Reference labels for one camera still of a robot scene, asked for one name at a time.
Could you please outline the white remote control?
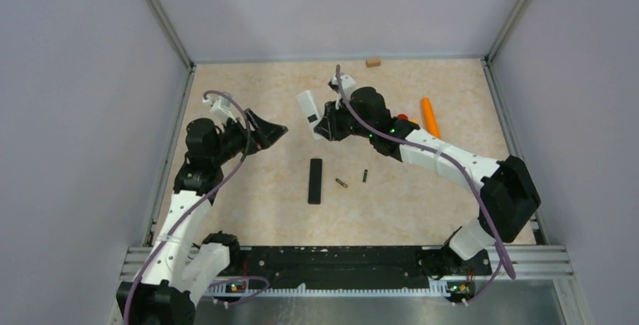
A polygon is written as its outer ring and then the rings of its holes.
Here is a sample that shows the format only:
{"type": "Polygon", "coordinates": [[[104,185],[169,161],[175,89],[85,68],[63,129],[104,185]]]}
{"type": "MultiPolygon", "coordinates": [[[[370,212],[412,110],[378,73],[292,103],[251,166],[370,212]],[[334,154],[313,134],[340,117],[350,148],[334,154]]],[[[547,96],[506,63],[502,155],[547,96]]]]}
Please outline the white remote control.
{"type": "Polygon", "coordinates": [[[310,128],[310,132],[315,140],[321,140],[322,137],[315,132],[315,127],[318,125],[321,119],[320,112],[316,105],[313,93],[311,90],[306,90],[297,95],[296,100],[299,104],[300,110],[304,116],[304,120],[310,128]]]}

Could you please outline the black remote control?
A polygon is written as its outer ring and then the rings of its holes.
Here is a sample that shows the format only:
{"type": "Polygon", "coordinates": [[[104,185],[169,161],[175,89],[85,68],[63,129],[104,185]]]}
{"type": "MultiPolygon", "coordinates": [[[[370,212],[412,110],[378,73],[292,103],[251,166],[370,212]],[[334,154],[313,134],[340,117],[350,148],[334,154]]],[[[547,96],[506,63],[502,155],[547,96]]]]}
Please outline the black remote control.
{"type": "Polygon", "coordinates": [[[311,158],[309,168],[309,185],[307,202],[311,205],[321,204],[323,184],[323,160],[311,158]]]}

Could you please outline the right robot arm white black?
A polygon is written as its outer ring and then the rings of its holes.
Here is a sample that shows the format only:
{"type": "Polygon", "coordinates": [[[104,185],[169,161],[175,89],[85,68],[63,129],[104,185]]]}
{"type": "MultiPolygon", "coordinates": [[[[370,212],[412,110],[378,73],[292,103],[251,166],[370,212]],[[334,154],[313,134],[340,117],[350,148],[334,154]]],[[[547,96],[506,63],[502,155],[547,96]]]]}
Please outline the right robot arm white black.
{"type": "Polygon", "coordinates": [[[354,90],[348,102],[328,101],[323,112],[312,99],[301,101],[300,106],[315,137],[328,141],[366,138],[381,155],[432,170],[470,190],[479,205],[478,217],[446,244],[442,264],[447,271],[463,273],[472,257],[491,245],[511,268],[505,246],[517,238],[541,203],[522,159],[514,155],[504,160],[486,158],[440,140],[418,124],[393,116],[373,87],[354,90]]]}

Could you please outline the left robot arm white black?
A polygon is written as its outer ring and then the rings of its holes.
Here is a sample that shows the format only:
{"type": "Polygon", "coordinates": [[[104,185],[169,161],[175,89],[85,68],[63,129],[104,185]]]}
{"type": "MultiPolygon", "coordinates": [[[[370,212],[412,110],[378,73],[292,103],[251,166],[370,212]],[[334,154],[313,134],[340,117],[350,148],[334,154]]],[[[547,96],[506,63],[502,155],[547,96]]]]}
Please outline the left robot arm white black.
{"type": "Polygon", "coordinates": [[[173,184],[170,207],[155,244],[132,281],[118,288],[116,300],[125,324],[192,324],[195,308],[220,273],[233,274],[241,254],[233,236],[191,248],[217,192],[238,169],[224,174],[222,167],[270,148],[288,127],[243,111],[244,122],[228,117],[222,126],[198,118],[186,127],[187,151],[173,184]]]}

